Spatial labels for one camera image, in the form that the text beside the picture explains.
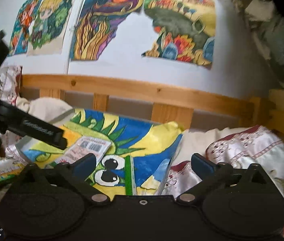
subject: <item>green pencil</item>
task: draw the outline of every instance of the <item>green pencil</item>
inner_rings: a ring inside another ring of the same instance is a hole
[[[125,157],[125,194],[127,196],[136,196],[136,184],[134,177],[134,162],[133,157]]]

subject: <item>pillow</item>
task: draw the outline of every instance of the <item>pillow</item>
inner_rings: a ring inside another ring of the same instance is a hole
[[[259,53],[284,88],[284,4],[279,1],[234,0],[234,4],[250,28]]]

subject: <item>drawing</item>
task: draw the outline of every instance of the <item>drawing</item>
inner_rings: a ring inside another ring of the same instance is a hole
[[[159,34],[143,56],[209,66],[215,36],[214,0],[145,0],[144,10]]]
[[[31,28],[27,55],[61,54],[73,0],[42,0]]]
[[[73,37],[70,58],[97,60],[108,43],[115,37],[118,25],[143,0],[85,0]]]
[[[133,164],[136,193],[156,193],[182,137],[182,131],[175,122],[154,126],[144,121],[84,109],[78,109],[76,115],[61,128],[65,131],[68,147],[81,136],[112,142],[95,171],[83,178],[110,198],[116,194],[125,195],[126,189],[132,187],[132,182],[125,177],[128,162]],[[43,142],[24,152],[41,168],[63,153]]]
[[[26,53],[28,49],[29,27],[33,22],[41,0],[27,0],[20,8],[9,43],[9,55]]]

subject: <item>wall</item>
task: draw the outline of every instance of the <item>wall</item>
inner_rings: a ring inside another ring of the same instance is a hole
[[[6,42],[10,40],[18,10],[24,1],[0,0],[0,30],[5,30]],[[68,30],[76,24],[80,3],[81,0],[75,0]],[[5,64],[23,65],[23,73],[28,74],[61,74],[68,68],[69,74],[159,82],[236,98],[267,96],[268,90],[274,88],[276,82],[257,54],[231,0],[216,0],[216,10],[217,30],[211,70],[188,63],[142,58],[141,53],[150,49],[157,38],[151,19],[143,13],[132,13],[120,24],[116,38],[96,62],[75,61],[68,67],[71,37],[67,32],[62,55],[18,55],[7,58]]]

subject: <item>snack package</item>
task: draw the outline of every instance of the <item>snack package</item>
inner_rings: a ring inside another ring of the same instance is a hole
[[[69,149],[67,149],[67,151],[65,151],[63,156],[55,159],[50,166],[54,167],[61,162],[72,164],[89,153],[94,154],[97,165],[111,145],[112,142],[100,138],[80,137]]]
[[[20,160],[0,158],[0,186],[11,183],[24,167],[25,165]]]

